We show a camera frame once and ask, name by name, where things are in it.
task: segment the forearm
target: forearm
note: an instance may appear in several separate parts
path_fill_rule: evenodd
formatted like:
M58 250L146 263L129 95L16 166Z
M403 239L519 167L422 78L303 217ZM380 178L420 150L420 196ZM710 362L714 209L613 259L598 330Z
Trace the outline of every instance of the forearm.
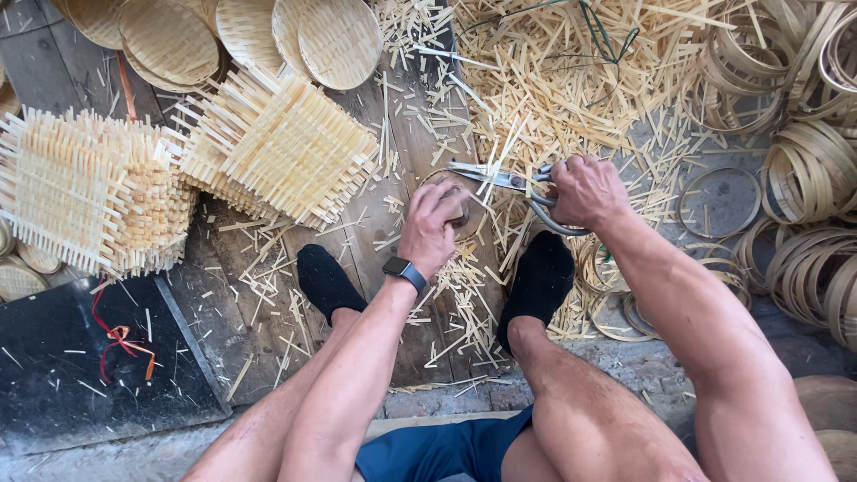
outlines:
M303 400L286 438L280 480L346 480L384 398L417 290L387 276Z
M782 368L726 285L630 208L604 222L596 234L613 254L640 312L695 383L736 373L755 377Z

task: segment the black board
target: black board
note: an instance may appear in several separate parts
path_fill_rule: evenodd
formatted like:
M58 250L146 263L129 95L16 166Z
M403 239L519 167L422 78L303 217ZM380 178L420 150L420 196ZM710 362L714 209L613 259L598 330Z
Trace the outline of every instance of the black board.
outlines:
M157 365L147 382L150 356L132 350L140 355L133 358L113 346L105 358L111 382L102 383L99 361L115 340L107 338L92 315L90 291L97 285L97 279L86 278L0 306L0 437L15 455L176 429L231 414L159 276L124 281L127 293L118 284L104 289L99 315L110 328L128 326L126 340L154 352Z

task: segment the hand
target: hand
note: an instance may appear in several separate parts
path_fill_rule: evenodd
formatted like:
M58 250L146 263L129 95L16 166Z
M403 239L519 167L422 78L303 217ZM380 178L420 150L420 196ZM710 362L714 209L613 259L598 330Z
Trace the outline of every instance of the hand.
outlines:
M566 162L557 162L550 172L558 194L550 209L554 221L567 226L582 226L597 232L604 222L618 214L633 212L628 193L612 162L597 156L574 154Z
M458 191L441 199L454 185L448 180L426 184L411 197L398 256L410 261L426 280L455 254L455 230L447 220L455 215L467 193Z

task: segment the watch face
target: watch face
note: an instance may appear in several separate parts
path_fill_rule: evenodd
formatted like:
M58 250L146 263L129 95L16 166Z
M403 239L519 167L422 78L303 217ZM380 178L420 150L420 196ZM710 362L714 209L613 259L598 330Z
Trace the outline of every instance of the watch face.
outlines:
M383 269L385 273L399 275L405 271L405 268L407 268L409 264L411 264L411 262L408 260L394 256L384 264Z

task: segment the scissors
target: scissors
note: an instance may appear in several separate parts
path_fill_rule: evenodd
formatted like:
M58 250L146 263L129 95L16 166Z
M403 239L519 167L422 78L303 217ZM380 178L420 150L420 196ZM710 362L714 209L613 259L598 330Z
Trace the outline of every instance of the scissors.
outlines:
M547 181L549 183L553 183L554 179L550 175L550 170L554 167L553 164L548 164L546 166L539 167L538 172L533 176L533 180L536 182ZM494 176L489 176L486 171L485 165L477 165L477 164L465 164L463 162L450 162L449 170L455 172L461 176L466 178L475 179L479 182L490 182L500 186L501 188L507 188L511 190L516 190L520 192L527 191L527 179L520 174L515 174L514 172L506 171L504 169L500 169ZM568 227L564 227L557 223L556 221L550 219L550 214L542 206L547 206L552 208L556 206L556 199L551 197L542 197L536 194L535 192L530 193L530 199L527 199L527 203L530 205L530 208L536 213L536 215L544 221L544 224L548 225L548 227L559 234L564 234L566 236L584 236L589 234L591 231L588 229L571 229Z

